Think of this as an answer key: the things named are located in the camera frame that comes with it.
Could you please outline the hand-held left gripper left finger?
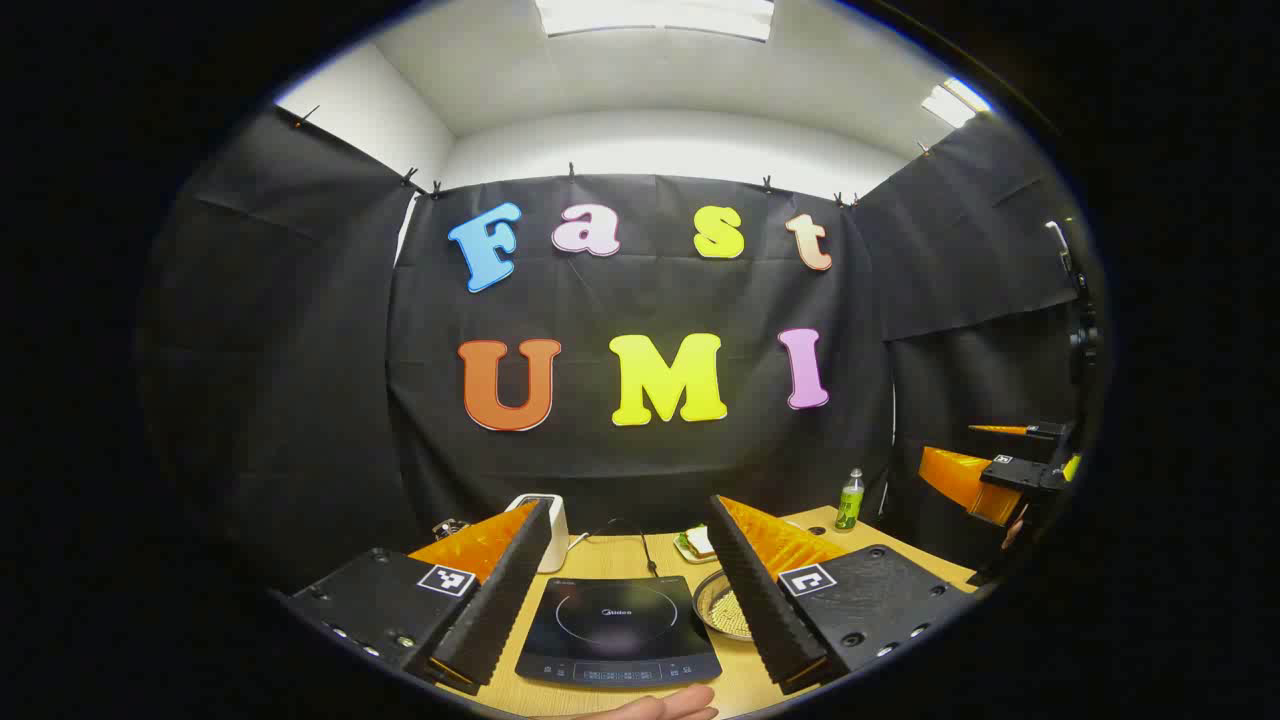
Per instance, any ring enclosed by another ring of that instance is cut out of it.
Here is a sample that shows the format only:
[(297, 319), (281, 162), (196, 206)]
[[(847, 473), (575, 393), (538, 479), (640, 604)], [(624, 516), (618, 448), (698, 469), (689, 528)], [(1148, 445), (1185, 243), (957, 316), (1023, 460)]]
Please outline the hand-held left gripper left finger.
[(384, 666), (476, 693), (550, 543), (549, 509), (548, 498), (520, 500), (412, 553), (369, 550), (285, 606)]

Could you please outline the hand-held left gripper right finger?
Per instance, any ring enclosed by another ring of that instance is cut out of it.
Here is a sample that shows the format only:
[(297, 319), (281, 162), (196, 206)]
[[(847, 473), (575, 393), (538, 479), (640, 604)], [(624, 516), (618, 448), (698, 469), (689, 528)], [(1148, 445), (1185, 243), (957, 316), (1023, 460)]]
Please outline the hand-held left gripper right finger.
[(785, 694), (884, 664), (977, 602), (886, 544), (846, 550), (724, 496), (710, 497), (708, 536)]

